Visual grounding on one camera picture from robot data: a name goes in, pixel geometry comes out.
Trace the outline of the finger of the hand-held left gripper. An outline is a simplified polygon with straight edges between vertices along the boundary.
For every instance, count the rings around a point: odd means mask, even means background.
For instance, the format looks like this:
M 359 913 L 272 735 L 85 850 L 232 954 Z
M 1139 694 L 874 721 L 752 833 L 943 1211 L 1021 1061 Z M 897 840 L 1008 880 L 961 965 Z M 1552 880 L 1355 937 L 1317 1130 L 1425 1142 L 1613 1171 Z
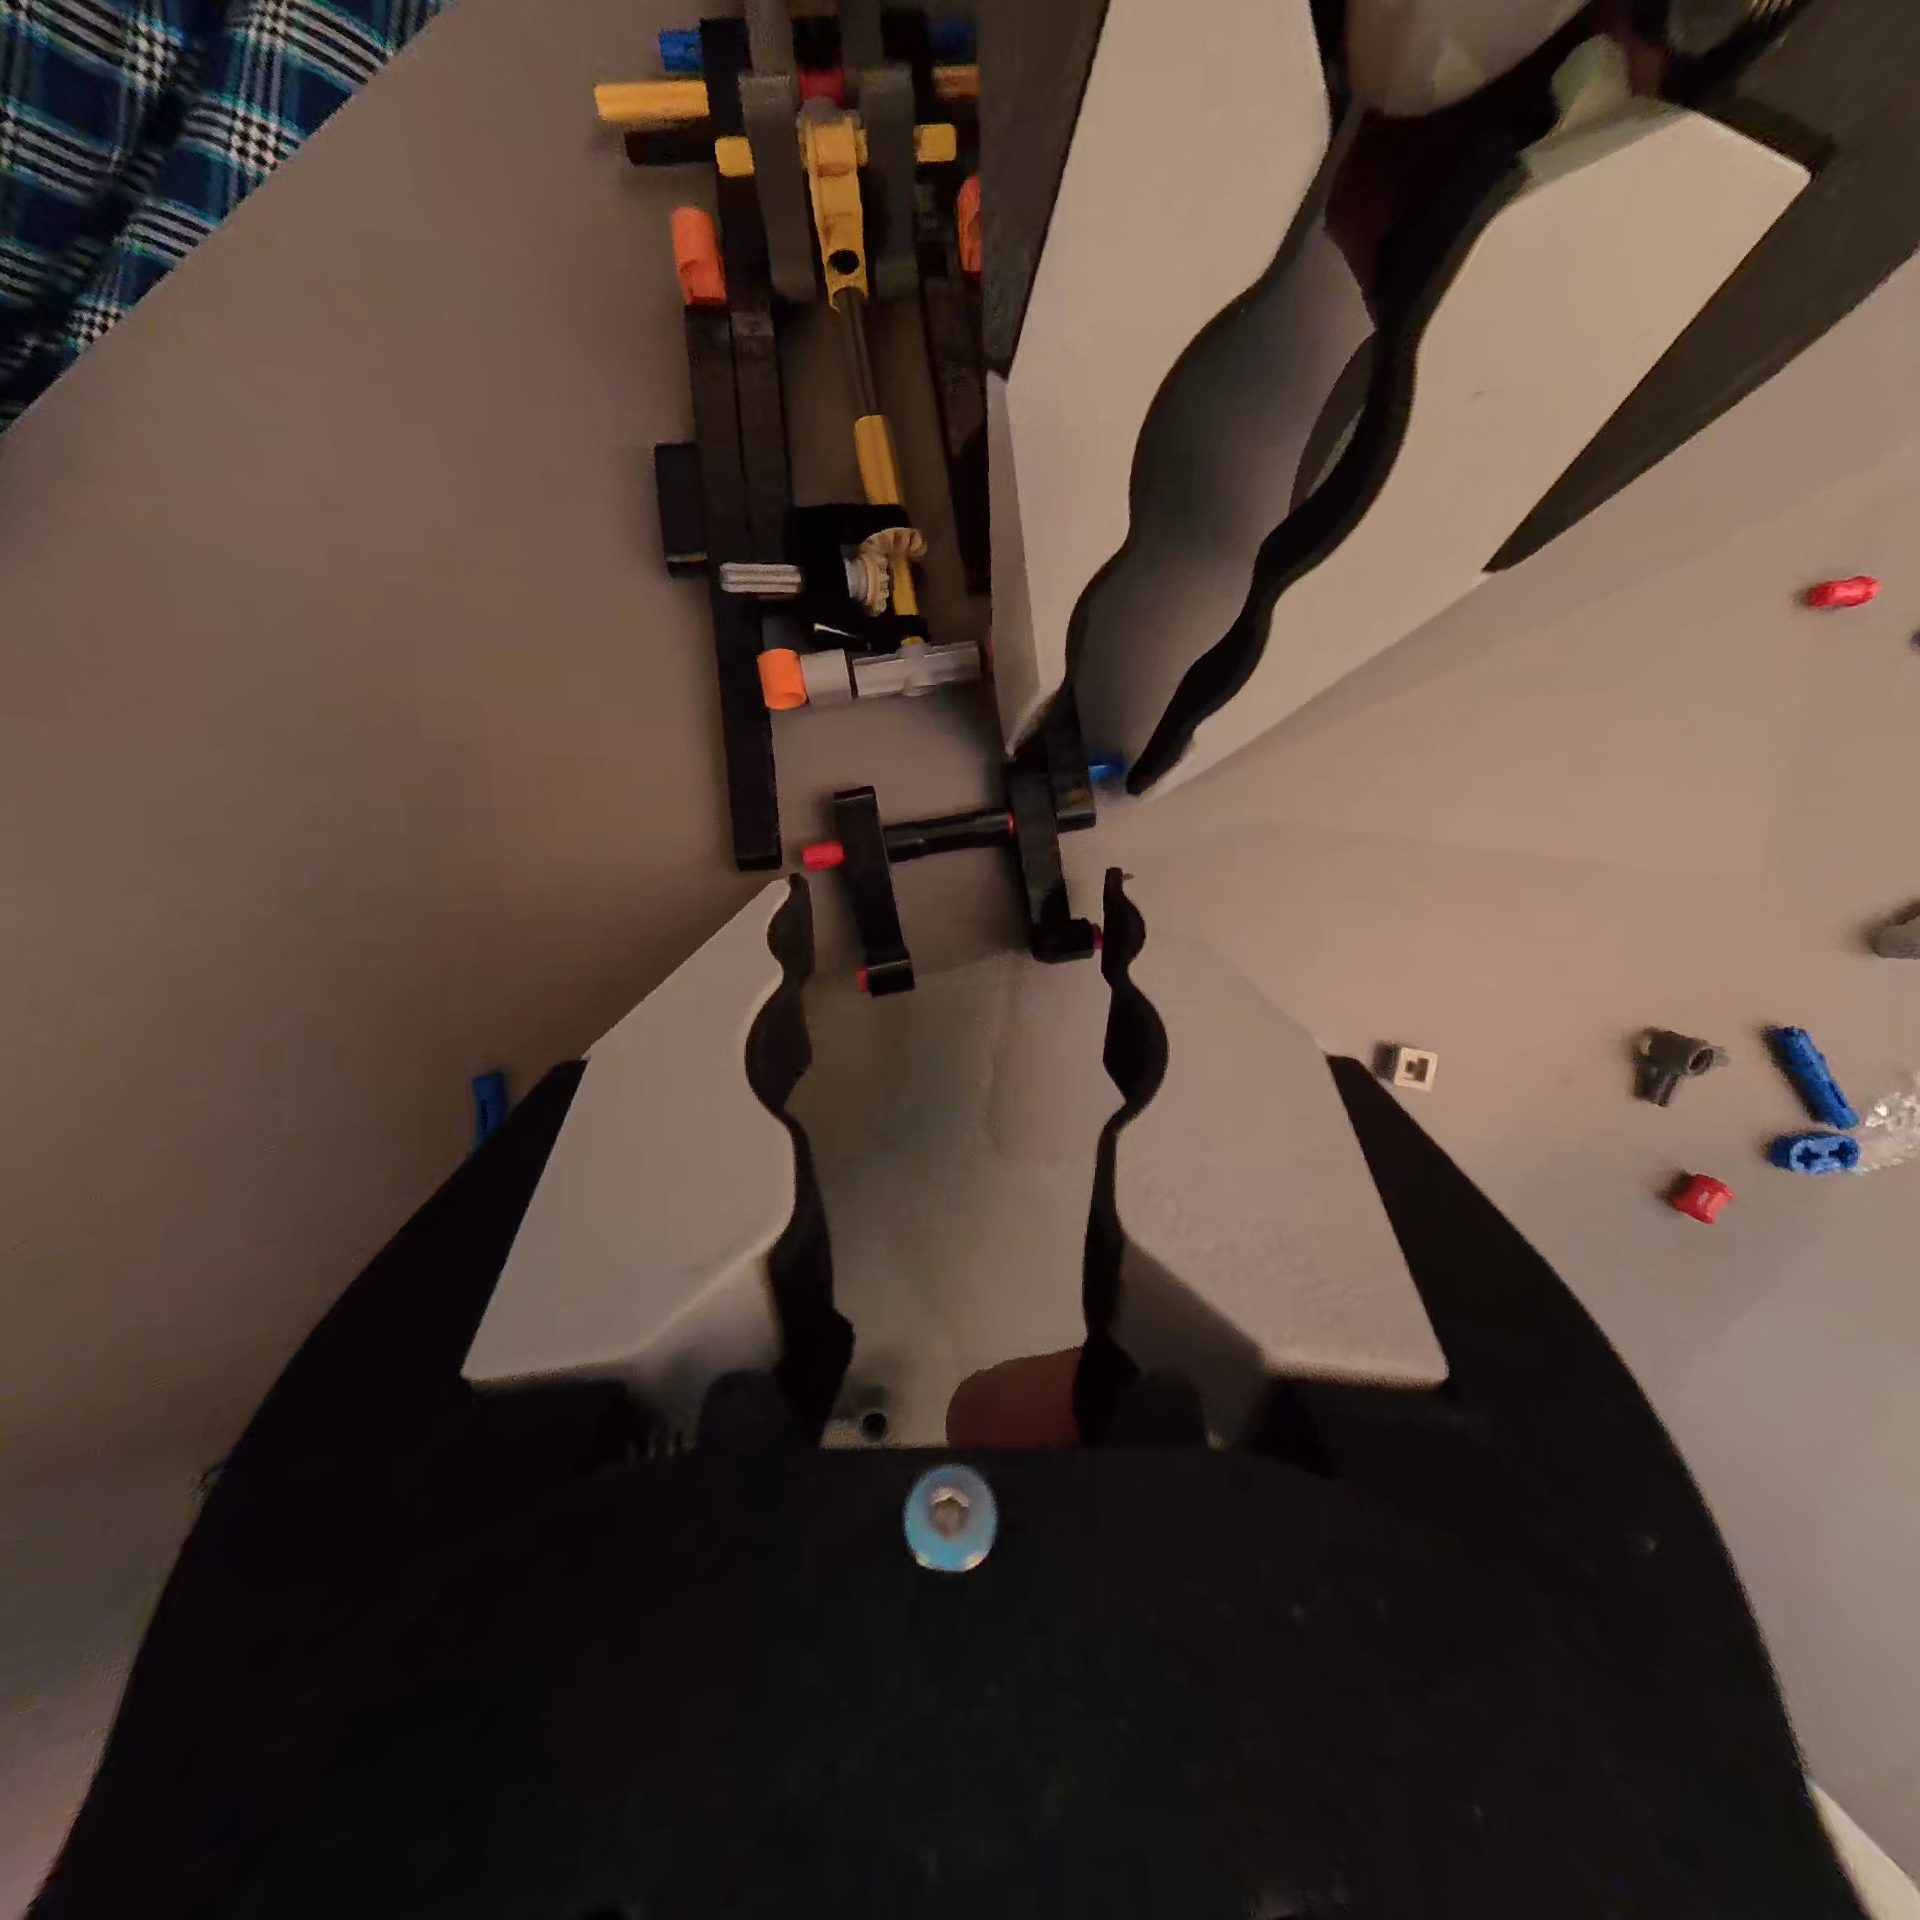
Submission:
M 1334 459 L 1261 539 L 1128 793 L 1199 777 L 1469 597 L 1807 186 L 1798 159 L 1657 101 L 1523 146 L 1381 305 Z
M 1334 139 L 1311 6 L 987 16 L 991 681 L 1021 749 L 1089 655 L 1138 755 L 1288 515 L 1360 336 L 1307 242 Z

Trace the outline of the person's plaid shirt torso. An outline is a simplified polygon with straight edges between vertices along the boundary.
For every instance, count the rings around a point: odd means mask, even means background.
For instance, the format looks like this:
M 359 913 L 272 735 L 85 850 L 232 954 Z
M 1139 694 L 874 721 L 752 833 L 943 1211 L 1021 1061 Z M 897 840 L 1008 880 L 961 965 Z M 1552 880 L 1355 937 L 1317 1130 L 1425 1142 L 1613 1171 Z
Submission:
M 3 2 L 1 423 L 442 2 Z

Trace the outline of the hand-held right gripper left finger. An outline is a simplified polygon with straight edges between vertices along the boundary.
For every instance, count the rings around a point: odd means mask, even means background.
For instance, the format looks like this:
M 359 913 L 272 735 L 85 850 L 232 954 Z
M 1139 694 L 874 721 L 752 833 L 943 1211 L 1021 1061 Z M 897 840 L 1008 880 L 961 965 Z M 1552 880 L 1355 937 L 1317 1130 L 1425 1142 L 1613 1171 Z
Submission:
M 823 1433 L 850 1321 L 791 1111 L 810 973 L 809 886 L 773 880 L 590 1046 L 471 1338 L 467 1385 L 613 1384 L 687 1437 L 715 1384 L 753 1374 Z

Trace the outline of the black lego liftarm axle tube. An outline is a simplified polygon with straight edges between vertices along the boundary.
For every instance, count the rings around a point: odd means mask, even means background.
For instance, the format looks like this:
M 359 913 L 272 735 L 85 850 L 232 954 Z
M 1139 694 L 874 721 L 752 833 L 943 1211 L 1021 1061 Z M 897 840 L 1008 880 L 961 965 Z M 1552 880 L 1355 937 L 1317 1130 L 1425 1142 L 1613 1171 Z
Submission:
M 913 824 L 885 824 L 878 793 L 843 786 L 831 793 L 831 838 L 802 850 L 806 873 L 839 873 L 859 944 L 856 987 L 886 999 L 917 987 L 917 973 L 897 917 L 894 870 L 946 854 L 991 850 L 1014 843 L 1008 808 L 973 808 Z

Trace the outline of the dark grey lego connector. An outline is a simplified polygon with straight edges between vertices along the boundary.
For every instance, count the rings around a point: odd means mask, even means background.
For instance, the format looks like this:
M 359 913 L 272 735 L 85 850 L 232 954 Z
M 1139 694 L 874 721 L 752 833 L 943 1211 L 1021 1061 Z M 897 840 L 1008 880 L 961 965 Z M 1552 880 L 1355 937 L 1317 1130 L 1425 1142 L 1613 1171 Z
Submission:
M 1730 1055 L 1715 1043 L 1667 1027 L 1647 1027 L 1632 1047 L 1632 1061 L 1632 1098 L 1666 1110 L 1680 1086 L 1722 1069 Z

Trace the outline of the black lego chassis assembly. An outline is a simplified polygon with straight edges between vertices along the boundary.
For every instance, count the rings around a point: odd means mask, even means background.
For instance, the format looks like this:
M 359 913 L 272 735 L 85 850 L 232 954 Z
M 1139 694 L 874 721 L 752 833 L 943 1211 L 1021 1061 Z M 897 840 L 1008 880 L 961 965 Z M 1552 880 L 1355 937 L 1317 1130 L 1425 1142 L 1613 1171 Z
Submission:
M 737 6 L 599 82 L 637 170 L 698 170 L 670 216 L 693 435 L 654 454 L 663 562 L 709 595 L 730 858 L 781 863 L 777 714 L 987 680 L 943 633 L 880 400 L 873 314 L 918 326 L 961 587 L 990 584 L 978 344 L 976 22 L 961 6 Z

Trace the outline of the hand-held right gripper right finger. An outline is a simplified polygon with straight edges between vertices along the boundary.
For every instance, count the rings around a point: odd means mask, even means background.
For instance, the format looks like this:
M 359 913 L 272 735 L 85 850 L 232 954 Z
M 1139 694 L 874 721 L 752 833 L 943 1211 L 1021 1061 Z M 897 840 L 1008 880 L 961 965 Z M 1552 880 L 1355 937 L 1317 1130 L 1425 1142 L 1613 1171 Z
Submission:
M 1331 1065 L 1208 946 L 1101 880 L 1101 1069 L 1082 1255 L 1082 1437 L 1154 1381 L 1205 1440 L 1251 1445 L 1285 1384 L 1421 1395 L 1449 1378 Z

